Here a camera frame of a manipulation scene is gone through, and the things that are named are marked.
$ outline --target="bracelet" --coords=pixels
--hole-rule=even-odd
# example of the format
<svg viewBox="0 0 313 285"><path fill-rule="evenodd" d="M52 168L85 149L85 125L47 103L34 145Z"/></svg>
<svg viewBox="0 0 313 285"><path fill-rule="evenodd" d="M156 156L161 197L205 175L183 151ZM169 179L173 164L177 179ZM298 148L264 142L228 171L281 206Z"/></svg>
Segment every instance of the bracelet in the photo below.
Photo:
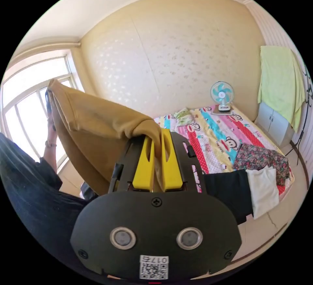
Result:
<svg viewBox="0 0 313 285"><path fill-rule="evenodd" d="M48 140L46 140L46 143L45 143L46 147L50 148L50 147L56 147L56 144L52 144L50 143Z"/></svg>

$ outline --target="mustard yellow cloth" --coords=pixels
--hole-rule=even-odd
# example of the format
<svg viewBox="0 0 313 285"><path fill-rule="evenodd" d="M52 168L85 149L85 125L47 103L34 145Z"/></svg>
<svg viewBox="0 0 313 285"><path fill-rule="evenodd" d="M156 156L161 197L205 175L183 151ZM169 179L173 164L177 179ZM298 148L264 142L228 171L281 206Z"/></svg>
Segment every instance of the mustard yellow cloth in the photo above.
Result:
<svg viewBox="0 0 313 285"><path fill-rule="evenodd" d="M297 132L305 101L302 71L291 49L261 46L261 83L258 103L280 113Z"/></svg>
<svg viewBox="0 0 313 285"><path fill-rule="evenodd" d="M98 194L108 192L114 164L129 138L149 136L161 156L161 128L125 106L85 94L57 80L48 85L54 125L71 163Z"/></svg>

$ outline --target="white cloth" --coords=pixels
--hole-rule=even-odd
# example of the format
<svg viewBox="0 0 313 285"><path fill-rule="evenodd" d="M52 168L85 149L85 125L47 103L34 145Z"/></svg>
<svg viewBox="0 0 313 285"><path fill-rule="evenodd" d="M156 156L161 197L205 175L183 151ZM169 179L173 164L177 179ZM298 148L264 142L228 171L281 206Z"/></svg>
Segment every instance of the white cloth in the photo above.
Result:
<svg viewBox="0 0 313 285"><path fill-rule="evenodd" d="M246 170L251 192L253 218L264 215L279 203L276 169L266 166L261 170Z"/></svg>

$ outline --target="person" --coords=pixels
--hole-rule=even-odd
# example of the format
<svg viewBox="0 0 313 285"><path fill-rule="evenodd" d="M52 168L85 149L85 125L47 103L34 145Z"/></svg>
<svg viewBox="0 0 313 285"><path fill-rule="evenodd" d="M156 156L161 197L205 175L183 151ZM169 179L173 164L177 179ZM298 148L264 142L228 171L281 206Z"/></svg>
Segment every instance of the person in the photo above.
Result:
<svg viewBox="0 0 313 285"><path fill-rule="evenodd" d="M70 244L76 219L90 200L59 191L62 181L57 175L56 140L51 113L39 162L0 133L0 178L15 212L46 251L75 272L107 283L107 278L84 267Z"/></svg>

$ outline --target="cabinet door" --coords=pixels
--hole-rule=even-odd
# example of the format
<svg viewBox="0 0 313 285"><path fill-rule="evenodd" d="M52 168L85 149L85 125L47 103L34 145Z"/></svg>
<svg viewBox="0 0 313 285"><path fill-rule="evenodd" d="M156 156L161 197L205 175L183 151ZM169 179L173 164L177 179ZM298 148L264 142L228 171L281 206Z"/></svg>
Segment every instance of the cabinet door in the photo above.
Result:
<svg viewBox="0 0 313 285"><path fill-rule="evenodd" d="M272 123L268 133L277 145L280 146L288 128L288 121L276 111L273 112L271 121Z"/></svg>
<svg viewBox="0 0 313 285"><path fill-rule="evenodd" d="M271 125L273 116L273 109L268 107L264 102L259 105L259 114L257 124L259 124L265 131L268 131Z"/></svg>

